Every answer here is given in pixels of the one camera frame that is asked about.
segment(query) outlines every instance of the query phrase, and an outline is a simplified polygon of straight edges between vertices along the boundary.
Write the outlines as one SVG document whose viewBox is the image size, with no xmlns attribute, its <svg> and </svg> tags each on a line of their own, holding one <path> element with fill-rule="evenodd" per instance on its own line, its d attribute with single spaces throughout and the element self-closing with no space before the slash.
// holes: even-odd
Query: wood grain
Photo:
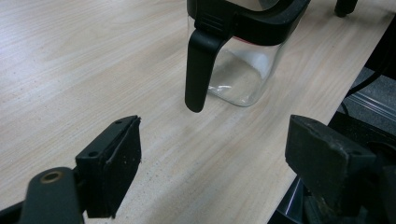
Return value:
<svg viewBox="0 0 396 224">
<path fill-rule="evenodd" d="M 143 160 L 112 222 L 266 222 L 295 176 L 290 114 L 329 122 L 395 5 L 360 0 L 339 19 L 335 1 L 313 0 L 257 104 L 208 96 L 194 114 L 185 1 L 0 1 L 0 209 L 136 114 Z"/>
</svg>

